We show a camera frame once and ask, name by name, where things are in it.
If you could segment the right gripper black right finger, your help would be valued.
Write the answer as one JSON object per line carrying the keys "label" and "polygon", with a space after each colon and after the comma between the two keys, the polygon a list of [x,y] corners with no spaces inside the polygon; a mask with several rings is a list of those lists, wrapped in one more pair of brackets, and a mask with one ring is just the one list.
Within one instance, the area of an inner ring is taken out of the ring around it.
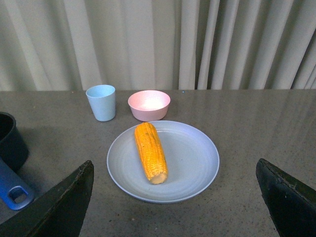
{"label": "right gripper black right finger", "polygon": [[316,191],[263,158],[256,177],[279,236],[314,237]]}

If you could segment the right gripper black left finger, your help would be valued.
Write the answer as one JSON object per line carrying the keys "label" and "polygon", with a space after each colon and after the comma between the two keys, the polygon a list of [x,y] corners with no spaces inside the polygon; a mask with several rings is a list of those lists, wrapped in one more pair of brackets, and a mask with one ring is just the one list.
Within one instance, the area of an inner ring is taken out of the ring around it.
{"label": "right gripper black left finger", "polygon": [[68,177],[0,225],[2,237],[77,237],[88,209],[94,165],[87,160]]}

